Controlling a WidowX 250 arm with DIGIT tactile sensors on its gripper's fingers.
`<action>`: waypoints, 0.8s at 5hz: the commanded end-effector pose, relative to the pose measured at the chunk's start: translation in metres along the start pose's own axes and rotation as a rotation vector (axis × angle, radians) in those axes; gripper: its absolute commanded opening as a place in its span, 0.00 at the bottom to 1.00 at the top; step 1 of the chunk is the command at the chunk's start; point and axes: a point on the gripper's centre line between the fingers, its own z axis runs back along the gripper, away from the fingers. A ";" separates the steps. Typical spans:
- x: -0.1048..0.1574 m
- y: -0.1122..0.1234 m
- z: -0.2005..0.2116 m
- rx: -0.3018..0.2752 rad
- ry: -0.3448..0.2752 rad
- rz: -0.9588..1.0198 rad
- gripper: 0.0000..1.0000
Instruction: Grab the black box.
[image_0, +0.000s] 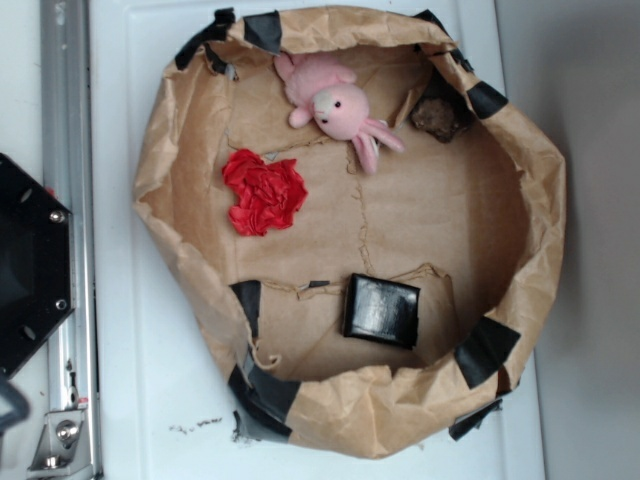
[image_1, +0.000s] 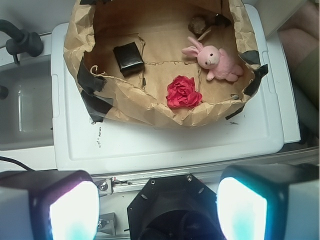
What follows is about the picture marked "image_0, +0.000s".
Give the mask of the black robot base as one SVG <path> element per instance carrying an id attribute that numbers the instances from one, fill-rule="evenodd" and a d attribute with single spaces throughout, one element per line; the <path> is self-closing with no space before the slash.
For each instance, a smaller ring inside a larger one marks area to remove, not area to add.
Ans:
<path id="1" fill-rule="evenodd" d="M 73 311 L 71 212 L 1 156 L 1 372 L 13 377 Z"/>

